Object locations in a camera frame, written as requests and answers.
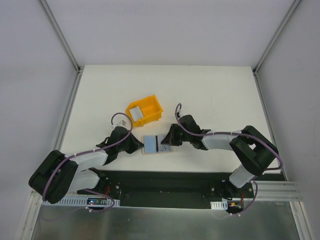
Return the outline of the right aluminium post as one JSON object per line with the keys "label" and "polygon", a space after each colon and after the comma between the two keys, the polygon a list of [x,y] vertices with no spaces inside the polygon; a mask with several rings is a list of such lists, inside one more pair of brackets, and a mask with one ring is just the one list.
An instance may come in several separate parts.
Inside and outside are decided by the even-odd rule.
{"label": "right aluminium post", "polygon": [[284,17],[280,21],[278,27],[276,28],[275,32],[273,33],[271,39],[269,40],[266,48],[264,49],[261,57],[259,58],[257,64],[252,69],[253,75],[256,76],[261,67],[263,66],[265,60],[267,59],[268,55],[271,53],[272,49],[274,48],[275,44],[277,43],[278,39],[280,38],[281,34],[285,30],[286,26],[289,24],[289,21],[292,19],[296,11],[298,10],[299,6],[303,0],[293,0],[286,11]]}

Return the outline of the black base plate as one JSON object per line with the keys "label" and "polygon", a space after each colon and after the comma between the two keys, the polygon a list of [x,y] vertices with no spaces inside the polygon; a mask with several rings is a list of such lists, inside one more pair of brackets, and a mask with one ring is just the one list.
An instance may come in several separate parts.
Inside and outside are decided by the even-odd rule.
{"label": "black base plate", "polygon": [[222,200],[228,172],[97,171],[90,190],[120,201],[122,207],[209,209]]}

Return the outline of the beige card holder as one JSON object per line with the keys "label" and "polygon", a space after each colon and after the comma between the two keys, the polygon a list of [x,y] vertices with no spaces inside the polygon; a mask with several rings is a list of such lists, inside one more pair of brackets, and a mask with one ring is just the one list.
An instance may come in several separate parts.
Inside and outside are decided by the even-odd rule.
{"label": "beige card holder", "polygon": [[158,135],[144,135],[141,137],[143,143],[142,154],[154,155],[154,154],[167,154],[173,152],[173,147],[170,145],[161,144],[165,138],[164,134]]}

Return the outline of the aluminium frame rail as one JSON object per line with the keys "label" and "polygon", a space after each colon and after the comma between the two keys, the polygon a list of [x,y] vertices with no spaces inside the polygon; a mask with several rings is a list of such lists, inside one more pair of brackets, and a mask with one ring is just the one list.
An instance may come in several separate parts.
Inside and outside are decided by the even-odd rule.
{"label": "aluminium frame rail", "polygon": [[226,181],[208,180],[160,180],[125,179],[120,182],[108,183],[104,187],[94,189],[71,190],[70,194],[104,195],[116,200],[133,201],[134,196],[139,199],[146,195],[150,200],[155,194],[187,194],[200,195],[212,201],[233,199],[252,199],[263,201],[301,201],[302,197],[297,185],[289,181],[253,181],[236,188]]}

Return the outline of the yellow plastic bin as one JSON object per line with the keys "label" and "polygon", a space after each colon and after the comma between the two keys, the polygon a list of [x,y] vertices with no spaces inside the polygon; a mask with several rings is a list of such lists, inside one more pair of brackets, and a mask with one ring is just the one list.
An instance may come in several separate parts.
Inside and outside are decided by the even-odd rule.
{"label": "yellow plastic bin", "polygon": [[[137,122],[134,122],[129,109],[139,106],[143,118]],[[125,110],[125,113],[130,117],[133,122],[133,127],[143,127],[144,125],[158,121],[162,117],[163,108],[161,107],[157,97],[155,95],[150,95],[148,97],[142,98],[140,100],[131,102]]]}

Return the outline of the aluminium post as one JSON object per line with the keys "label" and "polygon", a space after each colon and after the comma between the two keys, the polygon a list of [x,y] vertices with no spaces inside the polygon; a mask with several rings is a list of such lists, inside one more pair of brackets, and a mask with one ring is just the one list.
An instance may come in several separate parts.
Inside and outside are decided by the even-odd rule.
{"label": "aluminium post", "polygon": [[275,44],[277,43],[278,39],[280,38],[281,34],[285,30],[286,26],[289,24],[289,21],[292,19],[296,11],[298,10],[299,6],[303,0],[293,0],[286,11],[284,17],[280,21],[278,27],[276,28],[275,32],[273,33],[271,39],[269,40],[266,48],[264,49],[261,57],[259,58],[257,64],[252,69],[253,75],[256,76],[261,67],[263,66],[265,60],[267,59],[268,55],[271,53],[272,49],[274,48]]}
{"label": "aluminium post", "polygon": [[41,9],[43,10],[48,23],[50,24],[60,46],[62,47],[64,53],[66,54],[69,62],[71,63],[72,67],[75,69],[77,74],[82,73],[82,66],[79,65],[78,61],[76,60],[76,57],[67,41],[67,39],[65,38],[64,33],[62,32],[58,21],[56,20],[53,11],[51,10],[51,7],[48,3],[47,0],[38,0],[37,1],[41,7]]}

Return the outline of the left aluminium post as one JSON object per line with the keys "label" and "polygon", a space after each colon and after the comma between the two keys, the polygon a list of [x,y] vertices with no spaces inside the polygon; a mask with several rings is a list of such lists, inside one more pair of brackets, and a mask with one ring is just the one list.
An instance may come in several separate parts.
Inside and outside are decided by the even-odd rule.
{"label": "left aluminium post", "polygon": [[69,62],[71,63],[72,67],[75,69],[77,74],[82,73],[82,66],[79,65],[78,61],[76,60],[76,57],[67,41],[67,39],[65,38],[64,33],[62,32],[58,21],[56,20],[53,11],[51,10],[51,7],[48,3],[47,0],[38,0],[37,1],[41,7],[41,9],[43,10],[48,23],[50,24],[60,46],[62,47],[64,53],[66,54]]}

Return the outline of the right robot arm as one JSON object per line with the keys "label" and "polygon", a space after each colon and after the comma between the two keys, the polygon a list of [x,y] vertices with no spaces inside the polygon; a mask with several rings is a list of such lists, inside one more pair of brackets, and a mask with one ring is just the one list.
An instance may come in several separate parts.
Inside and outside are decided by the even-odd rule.
{"label": "right robot arm", "polygon": [[240,131],[213,132],[201,129],[191,115],[184,115],[173,123],[162,145],[181,146],[189,142],[198,150],[226,150],[235,153],[240,165],[215,191],[224,199],[237,197],[243,186],[269,170],[270,164],[279,157],[277,148],[255,127],[247,125]]}

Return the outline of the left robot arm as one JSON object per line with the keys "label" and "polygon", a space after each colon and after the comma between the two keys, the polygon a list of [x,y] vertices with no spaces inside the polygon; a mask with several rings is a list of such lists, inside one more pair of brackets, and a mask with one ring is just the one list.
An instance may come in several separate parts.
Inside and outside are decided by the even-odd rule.
{"label": "left robot arm", "polygon": [[69,157],[59,150],[51,151],[31,175],[28,185],[51,204],[58,203],[67,193],[83,189],[99,195],[105,191],[106,177],[97,168],[110,164],[121,152],[132,154],[143,147],[128,129],[117,126],[92,150]]}

